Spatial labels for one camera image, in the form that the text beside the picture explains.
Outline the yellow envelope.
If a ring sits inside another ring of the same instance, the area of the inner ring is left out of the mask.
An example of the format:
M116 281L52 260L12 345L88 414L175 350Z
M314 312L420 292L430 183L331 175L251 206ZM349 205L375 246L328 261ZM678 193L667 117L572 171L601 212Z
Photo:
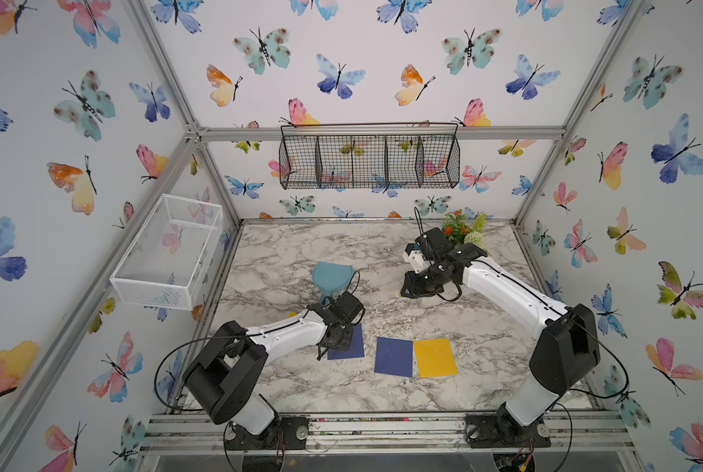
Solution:
M418 372L423 379L452 377L459 373L450 340L420 340L413 343Z

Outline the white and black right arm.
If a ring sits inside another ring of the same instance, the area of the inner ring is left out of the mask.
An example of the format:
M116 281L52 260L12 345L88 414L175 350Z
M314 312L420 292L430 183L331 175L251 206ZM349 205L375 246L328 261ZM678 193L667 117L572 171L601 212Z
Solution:
M530 373L497 416L508 427L526 430L598 366L601 344L591 309L569 306L511 275L485 250L473 244L454 246L438 228L420 234L402 253L411 270L402 296L437 296L453 283L470 289L503 309L535 341Z

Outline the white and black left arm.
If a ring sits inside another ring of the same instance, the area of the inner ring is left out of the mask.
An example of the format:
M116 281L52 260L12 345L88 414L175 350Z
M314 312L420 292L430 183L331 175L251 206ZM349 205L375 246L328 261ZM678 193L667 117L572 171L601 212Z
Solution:
M351 348L366 314L349 291L308 306L274 324L245 328L223 324L185 369L184 387L217 425L231 423L259 438L276 430L280 416L255 387L264 368L296 350L315 346L318 356Z

